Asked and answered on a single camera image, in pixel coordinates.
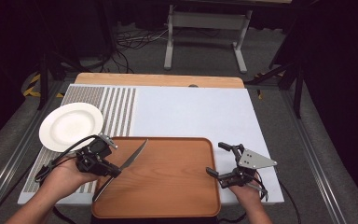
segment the striped mat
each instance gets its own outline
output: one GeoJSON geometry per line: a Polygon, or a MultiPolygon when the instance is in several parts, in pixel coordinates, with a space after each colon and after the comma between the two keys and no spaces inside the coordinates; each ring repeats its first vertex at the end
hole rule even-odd
{"type": "MultiPolygon", "coordinates": [[[[135,88],[72,84],[62,100],[62,105],[71,103],[87,103],[99,108],[103,114],[102,133],[108,136],[131,135],[132,114],[136,106],[135,88]]],[[[44,164],[48,164],[59,155],[59,152],[42,147],[22,192],[37,192],[39,185],[34,182],[34,176],[44,164]]],[[[93,193],[95,185],[96,181],[87,183],[76,192],[93,193]]]]}

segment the table leg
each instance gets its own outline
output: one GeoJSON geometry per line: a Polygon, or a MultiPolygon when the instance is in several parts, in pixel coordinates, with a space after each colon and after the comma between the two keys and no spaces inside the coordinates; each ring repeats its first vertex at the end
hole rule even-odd
{"type": "Polygon", "coordinates": [[[243,17],[243,23],[241,27],[240,36],[238,38],[238,42],[232,43],[235,57],[237,58],[238,67],[240,68],[241,73],[247,72],[245,61],[243,60],[243,56],[241,52],[241,47],[242,47],[243,39],[245,38],[246,35],[246,31],[248,30],[249,22],[251,21],[252,12],[253,12],[252,10],[248,10],[246,12],[246,17],[243,17]]]}
{"type": "Polygon", "coordinates": [[[165,62],[164,69],[170,70],[172,67],[172,54],[173,54],[173,5],[170,5],[170,13],[168,15],[168,42],[167,42],[167,51],[165,52],[165,62]]]}
{"type": "Polygon", "coordinates": [[[46,60],[46,53],[43,53],[40,57],[40,100],[37,110],[41,110],[48,101],[48,68],[46,60]]]}

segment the wrist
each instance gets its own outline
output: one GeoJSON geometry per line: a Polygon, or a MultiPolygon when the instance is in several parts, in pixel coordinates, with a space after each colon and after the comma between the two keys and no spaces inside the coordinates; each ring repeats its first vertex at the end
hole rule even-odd
{"type": "Polygon", "coordinates": [[[248,212],[248,211],[257,211],[257,210],[260,210],[260,209],[263,209],[264,210],[264,206],[263,204],[261,203],[260,199],[257,198],[255,200],[250,200],[250,199],[241,199],[241,198],[238,198],[238,201],[240,202],[240,205],[248,212]]]}
{"type": "Polygon", "coordinates": [[[56,190],[52,188],[48,188],[48,186],[42,186],[36,192],[34,198],[37,200],[43,200],[43,202],[45,202],[47,205],[54,206],[57,201],[61,199],[61,197],[57,195],[55,191],[56,190]]]}

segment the white plate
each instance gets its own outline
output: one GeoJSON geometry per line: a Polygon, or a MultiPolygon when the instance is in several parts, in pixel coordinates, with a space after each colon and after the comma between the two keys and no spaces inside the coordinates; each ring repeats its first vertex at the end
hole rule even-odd
{"type": "MultiPolygon", "coordinates": [[[[51,112],[39,129],[39,138],[46,148],[63,152],[68,147],[103,127],[103,115],[94,105],[73,103],[63,105],[51,112]]],[[[81,148],[93,139],[83,142],[73,150],[81,148]]]]}

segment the dark background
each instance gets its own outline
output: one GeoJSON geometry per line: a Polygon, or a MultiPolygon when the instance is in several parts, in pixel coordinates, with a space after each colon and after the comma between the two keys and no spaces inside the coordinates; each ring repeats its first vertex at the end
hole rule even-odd
{"type": "MultiPolygon", "coordinates": [[[[104,41],[101,27],[88,23],[98,21],[97,13],[83,11],[95,9],[93,3],[80,2],[76,8],[41,1],[43,14],[55,21],[40,21],[34,26],[35,21],[30,21],[30,15],[24,14],[17,2],[0,0],[0,129],[23,102],[21,84],[37,70],[46,47],[73,60],[106,53],[105,44],[97,44],[104,41]],[[79,21],[85,16],[87,22],[79,21]],[[37,30],[41,24],[46,32],[42,36],[47,39],[41,38],[37,30]]],[[[358,187],[358,1],[319,1],[312,8],[313,12],[298,17],[275,63],[300,58],[313,103],[358,187]]],[[[155,29],[166,21],[168,10],[167,6],[132,4],[113,5],[112,11],[112,22],[136,22],[139,28],[155,29]]],[[[283,28],[287,32],[293,15],[277,14],[255,10],[251,26],[283,28]]]]}

